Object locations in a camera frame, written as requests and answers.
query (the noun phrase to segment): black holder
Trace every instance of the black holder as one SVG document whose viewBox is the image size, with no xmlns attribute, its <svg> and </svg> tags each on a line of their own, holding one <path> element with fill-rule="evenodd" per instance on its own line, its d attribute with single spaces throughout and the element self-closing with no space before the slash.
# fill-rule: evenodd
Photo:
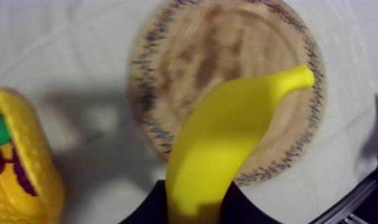
<svg viewBox="0 0 378 224">
<path fill-rule="evenodd" d="M 235 183 L 229 187 L 221 207 L 221 224 L 278 224 L 264 214 L 239 190 Z M 119 224 L 167 224 L 165 181 L 158 181 L 143 203 Z"/>
</svg>

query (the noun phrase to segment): white tablecloth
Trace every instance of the white tablecloth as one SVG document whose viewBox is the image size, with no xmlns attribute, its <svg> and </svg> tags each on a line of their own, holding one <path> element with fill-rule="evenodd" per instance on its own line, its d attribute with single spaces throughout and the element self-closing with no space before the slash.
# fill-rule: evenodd
<svg viewBox="0 0 378 224">
<path fill-rule="evenodd" d="M 0 0 L 0 86 L 30 99 L 68 190 L 62 224 L 114 224 L 165 165 L 145 145 L 125 98 L 129 55 L 160 0 Z M 288 0 L 326 63 L 323 124 L 305 157 L 243 188 L 283 223 L 306 223 L 376 166 L 378 0 Z"/>
</svg>

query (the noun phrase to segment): yellow basket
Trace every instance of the yellow basket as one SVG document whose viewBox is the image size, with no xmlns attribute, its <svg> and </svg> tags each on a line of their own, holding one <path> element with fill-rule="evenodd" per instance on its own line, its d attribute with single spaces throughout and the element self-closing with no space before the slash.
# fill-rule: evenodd
<svg viewBox="0 0 378 224">
<path fill-rule="evenodd" d="M 0 224 L 56 224 L 64 205 L 64 186 L 54 167 L 48 144 L 34 109 L 17 94 L 0 89 L 4 116 L 26 176 L 38 196 L 24 192 L 12 164 L 0 175 Z M 3 145 L 11 157 L 11 145 Z"/>
</svg>

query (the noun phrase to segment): round plate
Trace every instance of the round plate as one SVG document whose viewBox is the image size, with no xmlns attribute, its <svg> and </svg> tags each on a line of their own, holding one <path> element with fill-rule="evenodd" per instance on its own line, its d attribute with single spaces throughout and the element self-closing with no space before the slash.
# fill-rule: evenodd
<svg viewBox="0 0 378 224">
<path fill-rule="evenodd" d="M 265 181 L 305 152 L 320 124 L 325 98 L 320 52 L 302 19 L 284 2 L 166 1 L 134 51 L 131 105 L 154 148 L 168 158 L 180 127 L 211 89 L 299 64 L 314 72 L 314 87 L 283 100 L 235 179 L 238 185 Z"/>
</svg>

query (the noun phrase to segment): black object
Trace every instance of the black object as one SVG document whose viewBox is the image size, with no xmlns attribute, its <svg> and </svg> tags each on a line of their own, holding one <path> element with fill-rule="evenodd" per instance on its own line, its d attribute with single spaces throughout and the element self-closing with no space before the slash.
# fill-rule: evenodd
<svg viewBox="0 0 378 224">
<path fill-rule="evenodd" d="M 167 224 L 165 182 L 158 181 L 143 203 L 119 224 Z M 221 224 L 278 224 L 246 198 L 232 183 L 222 202 Z"/>
<path fill-rule="evenodd" d="M 165 182 L 158 181 L 148 197 L 119 224 L 167 224 Z M 221 207 L 221 224 L 277 224 L 232 183 Z M 353 191 L 310 224 L 378 224 L 378 167 Z"/>
</svg>

